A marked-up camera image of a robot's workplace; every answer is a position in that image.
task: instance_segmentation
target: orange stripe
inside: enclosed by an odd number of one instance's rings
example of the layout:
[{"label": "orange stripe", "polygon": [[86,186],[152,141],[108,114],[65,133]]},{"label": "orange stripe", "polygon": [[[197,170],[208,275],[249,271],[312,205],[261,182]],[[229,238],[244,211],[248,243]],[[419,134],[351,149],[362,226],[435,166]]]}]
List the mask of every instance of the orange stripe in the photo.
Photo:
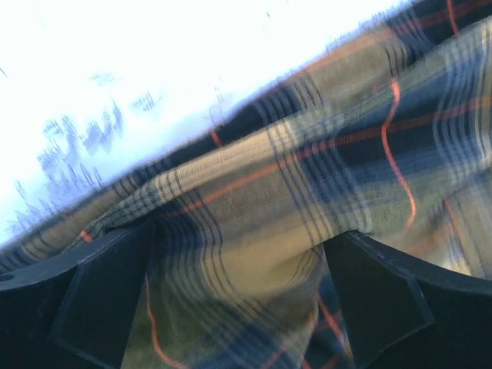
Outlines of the orange stripe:
[{"label": "orange stripe", "polygon": [[222,141],[218,137],[217,132],[214,129],[212,129],[210,131],[210,136],[212,136],[212,140],[214,140],[214,143],[217,145],[217,147],[221,148],[222,147]]},{"label": "orange stripe", "polygon": [[306,361],[306,359],[302,359],[301,369],[312,369],[312,367],[309,365],[309,363]]},{"label": "orange stripe", "polygon": [[280,357],[280,355],[282,355],[282,353],[287,349],[287,344],[286,343],[283,343],[279,348],[278,350],[276,350],[270,357],[270,359],[268,359],[268,361],[266,363],[264,363],[263,365],[261,365],[260,369],[268,369],[269,367],[271,367],[273,364],[275,364],[275,362],[278,360],[278,358]]},{"label": "orange stripe", "polygon": [[448,224],[444,228],[440,228],[435,231],[430,236],[427,236],[425,239],[418,241],[408,248],[407,253],[413,255],[415,257],[422,256],[426,251],[429,251],[436,244],[442,242],[450,233],[453,231],[452,224]]},{"label": "orange stripe", "polygon": [[[468,13],[471,13],[474,10],[478,10],[479,8],[483,8],[484,6],[490,4],[490,0],[482,0],[479,2],[465,2],[463,4],[459,4],[455,9],[456,11],[452,12],[453,8],[452,6],[450,8],[449,2],[450,0],[448,0],[447,10],[443,10],[434,14],[429,14],[421,18],[418,18],[417,20],[420,22],[421,26],[431,27],[433,25],[438,25],[439,23],[446,22],[451,17],[451,14],[453,14],[451,24],[453,24],[454,22],[453,31],[454,33],[457,33],[457,26],[456,26],[454,15],[460,18],[467,15]],[[402,23],[401,25],[397,25],[395,27],[395,33],[399,36],[406,35],[411,29],[412,24],[414,24],[414,21],[410,20]],[[309,66],[302,68],[300,71],[295,72],[291,77],[287,79],[287,81],[291,81],[292,79],[296,78],[299,75],[302,75],[303,73],[318,70],[320,67],[329,65],[333,62],[340,60],[341,58],[347,57],[352,52],[356,52],[358,50],[368,48],[374,45],[376,42],[385,41],[390,37],[391,36],[388,33],[383,31],[375,32],[374,34],[369,34],[369,35],[361,35],[355,40],[352,40],[351,42],[342,45],[340,48],[336,48],[335,50],[330,50],[325,56],[322,56],[319,59],[314,60],[311,64],[309,64]]]},{"label": "orange stripe", "polygon": [[449,205],[449,201],[447,200],[446,197],[444,197],[444,206],[446,207],[446,210],[449,213],[449,218],[451,219],[451,224],[453,225],[454,231],[456,232],[456,236],[458,236],[458,240],[460,240],[461,245],[463,245],[464,244],[463,235],[461,234],[456,217],[454,216],[454,213],[451,210],[451,206]]},{"label": "orange stripe", "polygon": [[80,232],[81,237],[84,239],[85,242],[92,242],[92,237],[85,229]]},{"label": "orange stripe", "polygon": [[157,334],[157,324],[155,323],[154,314],[151,309],[151,292],[148,282],[148,276],[145,275],[145,290],[147,292],[147,315],[148,319],[151,321],[151,336],[152,336],[152,344],[154,345],[154,350],[157,355],[170,367],[175,367],[177,369],[188,369],[186,365],[180,363],[179,361],[171,359],[168,355],[164,353],[161,349],[161,345],[159,344],[159,338]]},{"label": "orange stripe", "polygon": [[393,154],[391,153],[390,145],[387,141],[387,129],[390,127],[391,121],[394,117],[394,113],[396,112],[398,105],[400,104],[400,86],[398,85],[398,82],[395,78],[392,78],[391,87],[393,88],[394,102],[393,106],[391,106],[390,114],[388,114],[386,121],[381,127],[381,139],[383,141],[384,153],[386,154],[387,160],[390,162],[391,169],[393,169],[394,174],[397,176],[398,181],[404,188],[405,192],[407,192],[408,199],[410,200],[411,215],[407,220],[407,228],[409,228],[412,223],[414,223],[415,214],[417,213],[415,198],[412,195],[410,187],[408,187],[407,181],[405,181],[405,177],[401,174],[397,162],[394,160]]},{"label": "orange stripe", "polygon": [[333,369],[340,361],[340,355],[333,356],[321,369]]},{"label": "orange stripe", "polygon": [[[337,312],[336,314],[333,315],[333,318],[335,321],[340,324],[342,322],[342,316],[341,316],[341,311]],[[316,325],[316,328],[314,329],[315,331],[324,331],[325,329],[328,329],[328,323],[326,321],[319,321]]]},{"label": "orange stripe", "polygon": [[[442,111],[440,114],[441,119],[448,119],[452,118],[455,116],[458,116],[459,114],[463,114],[464,112],[467,112],[471,110],[471,108],[485,108],[485,107],[490,107],[492,106],[492,98],[478,98],[474,100],[470,100],[469,102],[463,103],[461,105],[458,105],[457,107],[447,109],[445,111]],[[388,132],[397,132],[397,131],[405,131],[407,129],[412,129],[412,128],[417,128],[423,125],[430,124],[432,121],[434,121],[435,113],[430,113],[427,115],[424,115],[419,118],[413,118],[407,121],[402,121],[399,122],[398,125],[392,126],[387,129]],[[182,209],[179,209],[177,211],[173,211],[167,214],[162,214],[161,217],[163,218],[173,218],[175,216],[178,216],[180,214],[187,213],[189,211],[192,211],[196,208],[199,208],[205,204],[208,204],[212,202],[213,200],[220,198],[221,196],[224,196],[233,190],[236,190],[238,188],[241,188],[248,183],[251,183],[253,181],[256,181],[259,178],[262,178],[266,175],[269,175],[270,173],[275,172],[279,168],[284,168],[285,166],[293,163],[294,161],[298,160],[303,160],[305,158],[309,158],[310,156],[314,155],[315,153],[323,150],[327,150],[329,148],[333,147],[338,147],[342,145],[348,145],[351,143],[359,142],[359,141],[364,141],[370,138],[375,138],[380,136],[382,133],[382,130],[380,128],[369,128],[365,131],[353,133],[351,135],[343,136],[340,138],[336,138],[334,141],[326,141],[322,142],[319,145],[316,145],[313,148],[305,148],[303,151],[299,151],[289,157],[287,157],[285,160],[279,161],[277,164],[272,164],[268,165],[265,168],[260,169],[259,171],[256,171],[255,173],[251,173],[250,175],[247,175],[246,177],[239,179],[235,182],[232,182],[231,184],[217,190],[216,192],[212,192],[209,196],[206,196],[203,198],[202,201],[196,201],[193,204],[190,204],[187,207],[184,207]]]},{"label": "orange stripe", "polygon": [[316,294],[316,299],[317,299],[317,304],[320,305],[321,312],[324,315],[324,319],[326,320],[328,327],[331,328],[335,336],[337,336],[337,339],[343,345],[345,341],[345,337],[341,329],[338,327],[337,322],[333,318],[333,315],[331,315],[330,311],[328,310],[328,307],[324,304],[323,299],[320,297],[319,294]]},{"label": "orange stripe", "polygon": [[458,29],[456,19],[454,17],[453,0],[447,0],[447,12],[449,13],[449,22],[451,23],[451,27],[453,27],[453,32],[457,35],[460,33],[460,30]]},{"label": "orange stripe", "polygon": [[[307,316],[307,322],[309,323],[309,325],[312,325],[313,324],[313,320],[314,320],[314,313],[312,310],[309,310],[309,313],[308,313],[308,316]],[[273,364],[275,364],[275,362],[278,360],[278,358],[280,357],[280,355],[282,355],[282,353],[284,351],[286,351],[293,343],[294,341],[296,341],[296,337],[291,337],[290,339],[286,340],[271,356],[270,358],[268,359],[268,361],[266,363],[264,363],[263,365],[261,365],[261,369],[268,369],[269,367],[271,367]]]}]

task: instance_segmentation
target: plaid blanket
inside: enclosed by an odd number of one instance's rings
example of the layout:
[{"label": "plaid blanket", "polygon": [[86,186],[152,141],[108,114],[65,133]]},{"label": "plaid blanket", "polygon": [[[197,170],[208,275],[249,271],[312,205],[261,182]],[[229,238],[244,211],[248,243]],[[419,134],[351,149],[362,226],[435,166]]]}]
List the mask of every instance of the plaid blanket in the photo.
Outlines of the plaid blanket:
[{"label": "plaid blanket", "polygon": [[0,273],[158,226],[123,368],[353,367],[321,242],[492,276],[492,1],[423,0],[60,214]]}]

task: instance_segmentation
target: plaid fabric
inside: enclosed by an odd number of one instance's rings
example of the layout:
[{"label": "plaid fabric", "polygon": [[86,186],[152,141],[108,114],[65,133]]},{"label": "plaid fabric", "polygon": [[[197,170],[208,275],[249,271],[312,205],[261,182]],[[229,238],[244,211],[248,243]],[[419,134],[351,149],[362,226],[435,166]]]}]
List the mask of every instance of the plaid fabric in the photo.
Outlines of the plaid fabric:
[{"label": "plaid fabric", "polygon": [[150,217],[124,368],[352,367],[322,241],[358,230],[492,275],[490,14],[489,0],[423,0],[364,27],[4,248],[0,273]]}]

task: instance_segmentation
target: overexposed background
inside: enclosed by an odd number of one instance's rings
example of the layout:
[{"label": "overexposed background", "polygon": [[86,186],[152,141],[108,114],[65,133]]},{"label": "overexposed background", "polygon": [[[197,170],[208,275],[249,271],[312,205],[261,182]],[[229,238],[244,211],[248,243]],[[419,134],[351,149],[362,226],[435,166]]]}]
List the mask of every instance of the overexposed background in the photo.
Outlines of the overexposed background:
[{"label": "overexposed background", "polygon": [[[54,191],[53,181],[82,177],[82,167],[103,185],[114,181],[208,131],[361,22],[408,2],[4,0],[0,247],[96,189]],[[100,86],[94,75],[111,83]],[[135,107],[142,96],[152,109]],[[71,174],[63,163],[49,178],[39,155],[48,145],[66,148],[43,135],[46,121],[68,116],[82,140],[87,122],[113,104],[124,129],[111,150],[79,150]]]}]

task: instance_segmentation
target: black plastic part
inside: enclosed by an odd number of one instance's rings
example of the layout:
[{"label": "black plastic part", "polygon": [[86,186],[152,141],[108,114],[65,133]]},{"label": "black plastic part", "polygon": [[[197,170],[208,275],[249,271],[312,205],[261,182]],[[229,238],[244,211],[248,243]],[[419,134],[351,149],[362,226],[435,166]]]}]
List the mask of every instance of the black plastic part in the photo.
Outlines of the black plastic part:
[{"label": "black plastic part", "polygon": [[0,367],[120,368],[153,240],[149,221],[7,274]]},{"label": "black plastic part", "polygon": [[324,243],[357,369],[492,367],[492,285],[357,232]]}]

